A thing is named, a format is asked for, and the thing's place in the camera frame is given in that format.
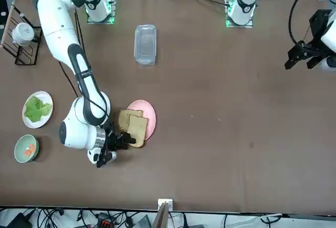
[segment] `clear plastic container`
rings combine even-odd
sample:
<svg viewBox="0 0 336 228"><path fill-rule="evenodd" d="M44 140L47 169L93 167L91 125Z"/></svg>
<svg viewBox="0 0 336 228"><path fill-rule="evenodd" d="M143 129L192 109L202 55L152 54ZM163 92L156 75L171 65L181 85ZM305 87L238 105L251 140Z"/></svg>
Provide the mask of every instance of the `clear plastic container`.
<svg viewBox="0 0 336 228"><path fill-rule="evenodd" d="M141 66L153 66L156 57L156 28L139 25L135 30L134 57Z"/></svg>

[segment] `small bowl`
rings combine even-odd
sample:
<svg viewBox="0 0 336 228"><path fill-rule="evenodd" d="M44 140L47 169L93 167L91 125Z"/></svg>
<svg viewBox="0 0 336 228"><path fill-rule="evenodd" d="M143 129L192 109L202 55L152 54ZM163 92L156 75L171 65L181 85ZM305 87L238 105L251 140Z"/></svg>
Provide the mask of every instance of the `small bowl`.
<svg viewBox="0 0 336 228"><path fill-rule="evenodd" d="M35 151L31 151L31 149L29 148L30 144L35 145L36 147ZM30 134L22 136L15 144L14 148L15 160L19 163L25 163L33 160L38 154L39 146L40 145L34 136ZM31 152L29 156L25 155L26 150L29 150Z"/></svg>

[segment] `brown table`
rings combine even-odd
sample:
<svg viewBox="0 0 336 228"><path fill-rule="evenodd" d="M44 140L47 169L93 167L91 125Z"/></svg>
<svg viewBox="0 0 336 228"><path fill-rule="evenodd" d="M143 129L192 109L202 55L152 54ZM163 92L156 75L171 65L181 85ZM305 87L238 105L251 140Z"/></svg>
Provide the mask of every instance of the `brown table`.
<svg viewBox="0 0 336 228"><path fill-rule="evenodd" d="M81 9L87 56L114 115L145 99L158 120L144 148L118 152L103 169L58 139L75 97L46 44L33 67L2 52L0 204L155 209L173 198L176 210L335 214L336 75L304 62L285 70L293 1L259 0L253 29L226 28L223 7L203 0L119 0L110 26L87 25ZM16 5L37 19L30 0ZM300 0L297 40L319 8ZM140 24L157 27L154 67L134 60ZM28 129L22 107L39 90L52 95L54 112ZM14 145L27 133L41 153L19 164Z"/></svg>

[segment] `toast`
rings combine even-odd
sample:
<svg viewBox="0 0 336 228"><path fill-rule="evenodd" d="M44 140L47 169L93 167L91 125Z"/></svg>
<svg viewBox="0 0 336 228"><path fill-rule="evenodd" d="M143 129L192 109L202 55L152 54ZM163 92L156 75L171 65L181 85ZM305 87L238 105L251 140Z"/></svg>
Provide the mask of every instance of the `toast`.
<svg viewBox="0 0 336 228"><path fill-rule="evenodd" d="M119 113L118 124L121 131L127 132L128 125L130 123L129 115L135 115L138 117L142 117L143 111L140 110L122 110Z"/></svg>
<svg viewBox="0 0 336 228"><path fill-rule="evenodd" d="M135 144L130 144L134 148L140 148L144 145L148 118L142 118L135 115L129 115L128 133L136 139Z"/></svg>

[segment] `black rack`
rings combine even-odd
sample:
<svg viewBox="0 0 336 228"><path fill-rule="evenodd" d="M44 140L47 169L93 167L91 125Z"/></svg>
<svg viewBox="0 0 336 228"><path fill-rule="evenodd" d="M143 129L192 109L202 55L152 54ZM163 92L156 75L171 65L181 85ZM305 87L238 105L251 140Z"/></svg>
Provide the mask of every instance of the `black rack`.
<svg viewBox="0 0 336 228"><path fill-rule="evenodd" d="M19 19L21 19L22 22L29 24L33 28L35 37L31 41L31 45L33 45L34 47L32 47L31 45L22 47L19 44L13 42L12 31L19 23L13 17L13 15L15 15L15 17L19 17ZM11 4L11 9L9 11L8 20L6 23L4 35L1 40L0 46L4 48L9 54L11 54L15 58L14 63L16 65L20 65L20 66L36 65L42 34L43 32L40 26L34 26L26 18L24 13L21 13L20 10L14 4ZM7 40L5 39L6 35L10 36L11 42L7 42Z"/></svg>

